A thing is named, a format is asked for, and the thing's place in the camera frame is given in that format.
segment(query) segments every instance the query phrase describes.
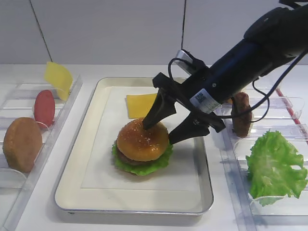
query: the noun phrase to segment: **clear plastic holder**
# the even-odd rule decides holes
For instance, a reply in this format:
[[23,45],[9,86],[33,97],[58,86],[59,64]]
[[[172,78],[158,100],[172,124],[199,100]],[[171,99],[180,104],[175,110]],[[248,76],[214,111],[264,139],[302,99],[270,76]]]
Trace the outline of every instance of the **clear plastic holder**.
[[[300,102],[297,110],[294,108],[294,99]],[[265,117],[262,122],[255,123],[246,138],[239,138],[233,133],[231,119],[224,120],[226,129],[221,132],[225,143],[225,149],[221,150],[222,163],[239,230],[257,231],[258,225],[264,224],[308,224],[308,186],[299,199],[288,196],[253,199],[249,194],[250,184],[247,180],[248,166],[245,157],[250,155],[250,149],[256,140],[268,130],[281,132],[297,148],[298,153],[304,156],[304,167],[308,168],[308,128],[306,124],[298,124],[304,106],[303,100],[287,97],[271,97],[270,100],[275,103],[270,109],[274,115],[276,114],[275,118]],[[290,114],[288,119],[281,118],[279,115],[281,110]],[[230,105],[223,105],[216,111],[218,115],[229,115],[230,112]],[[275,203],[262,206],[260,202],[265,201],[275,201]]]
[[[15,230],[26,207],[32,191],[46,164],[52,148],[62,130],[67,116],[75,102],[82,86],[79,76],[70,88],[66,102],[57,96],[56,89],[48,83],[14,83],[15,86],[6,93],[4,101],[0,102],[0,230]],[[35,159],[34,167],[29,174],[24,174],[7,166],[2,152],[3,138],[8,126],[18,117],[33,118],[33,105],[38,93],[50,90],[54,96],[56,109],[53,124],[50,128],[41,129],[43,146]]]

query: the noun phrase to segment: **tray rim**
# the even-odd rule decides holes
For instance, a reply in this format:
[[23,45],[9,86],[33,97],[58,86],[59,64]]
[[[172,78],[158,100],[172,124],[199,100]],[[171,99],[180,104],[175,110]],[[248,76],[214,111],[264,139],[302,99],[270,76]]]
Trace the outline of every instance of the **tray rim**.
[[[135,214],[140,214],[140,215],[181,215],[181,216],[190,216],[190,217],[198,217],[198,216],[201,216],[203,215],[205,212],[209,211],[213,204],[214,204],[214,193],[213,193],[213,186],[212,186],[212,182],[211,182],[211,177],[210,177],[210,172],[209,172],[209,167],[208,167],[208,160],[207,160],[207,154],[206,154],[206,149],[205,149],[205,142],[204,142],[204,138],[203,137],[197,137],[195,139],[199,139],[200,142],[202,143],[202,146],[205,150],[205,166],[206,166],[206,172],[207,172],[207,175],[208,175],[208,180],[209,180],[209,186],[210,186],[210,191],[211,191],[211,203],[209,205],[208,208],[205,208],[203,209],[202,211],[200,212],[170,212],[170,211],[147,211],[147,210],[112,210],[112,209],[70,209],[70,208],[63,208],[61,207],[58,203],[57,203],[57,200],[56,200],[56,194],[57,194],[57,190],[58,190],[58,187],[59,187],[59,184],[60,184],[60,181],[62,179],[62,176],[64,174],[64,170],[66,168],[66,165],[68,163],[68,160],[69,160],[69,157],[71,155],[71,152],[75,146],[75,143],[76,143],[76,140],[78,138],[78,135],[79,135],[79,132],[82,128],[82,125],[84,123],[84,120],[86,118],[86,115],[88,113],[88,110],[90,108],[90,104],[92,102],[92,99],[93,99],[93,96],[95,94],[95,91],[99,85],[99,83],[102,81],[102,80],[105,80],[105,79],[112,79],[112,80],[121,80],[121,79],[132,79],[132,80],[137,80],[137,79],[146,79],[146,80],[149,80],[151,79],[152,77],[104,77],[104,78],[101,78],[100,80],[98,80],[98,82],[96,83],[94,89],[92,90],[91,92],[91,95],[89,97],[89,100],[87,102],[87,105],[86,105],[86,108],[84,110],[84,113],[82,115],[82,118],[79,122],[79,125],[78,125],[78,128],[76,129],[75,131],[75,134],[72,138],[72,142],[71,142],[71,145],[67,151],[67,154],[66,154],[66,157],[64,159],[64,162],[63,162],[63,165],[62,165],[62,168],[61,168],[61,171],[60,171],[60,174],[56,180],[56,183],[55,183],[55,187],[54,187],[54,192],[53,192],[53,202],[54,204],[56,205],[56,207],[62,211],[65,211],[65,212],[68,212],[70,214],[75,214],[75,213],[100,213],[100,214],[131,214],[131,215],[135,215]],[[184,77],[175,77],[174,80],[179,82],[179,83],[182,83],[183,81],[185,81],[187,78],[184,78]]]

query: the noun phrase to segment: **hamburger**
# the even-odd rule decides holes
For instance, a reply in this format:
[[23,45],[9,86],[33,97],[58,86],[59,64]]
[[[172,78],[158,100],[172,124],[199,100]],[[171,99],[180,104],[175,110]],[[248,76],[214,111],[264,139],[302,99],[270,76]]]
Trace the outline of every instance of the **hamburger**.
[[168,166],[172,154],[167,128],[158,122],[143,129],[143,117],[127,123],[119,132],[112,153],[115,166],[138,176],[145,176]]

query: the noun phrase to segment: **white table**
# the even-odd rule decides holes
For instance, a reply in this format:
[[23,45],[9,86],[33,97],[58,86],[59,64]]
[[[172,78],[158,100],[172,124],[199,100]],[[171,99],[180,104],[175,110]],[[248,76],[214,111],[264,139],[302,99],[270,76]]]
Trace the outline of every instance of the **white table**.
[[[154,77],[159,72],[167,74],[164,65],[68,65],[73,75],[81,75],[83,86],[61,131],[46,166],[36,184],[31,198],[17,226],[17,231],[238,231],[232,207],[224,169],[218,149],[214,146],[213,136],[205,137],[208,164],[214,192],[214,204],[209,212],[194,226],[173,227],[137,226],[114,224],[64,223],[56,215],[53,203],[53,190],[64,156],[68,151],[72,137],[77,129],[82,113],[97,81],[103,77]],[[279,68],[269,78],[277,78],[284,68]],[[35,81],[43,77],[44,65],[0,65],[0,83],[9,78]],[[174,68],[175,77],[186,77],[186,74]],[[306,73],[308,66],[297,66],[282,83],[286,96],[303,97],[308,101]],[[301,117],[302,123],[308,123],[308,106]],[[261,227],[259,230],[306,230],[307,227]]]

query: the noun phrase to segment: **white tray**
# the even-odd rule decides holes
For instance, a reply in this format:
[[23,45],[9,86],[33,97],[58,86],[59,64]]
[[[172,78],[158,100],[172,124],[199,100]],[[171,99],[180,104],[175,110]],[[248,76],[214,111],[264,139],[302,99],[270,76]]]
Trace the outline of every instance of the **white tray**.
[[[62,210],[198,216],[210,209],[214,199],[203,138],[175,144],[169,166],[149,176],[113,165],[112,144],[130,121],[126,95],[155,92],[151,78],[98,82],[55,192]],[[188,115],[179,104],[176,110],[162,120],[169,132]]]

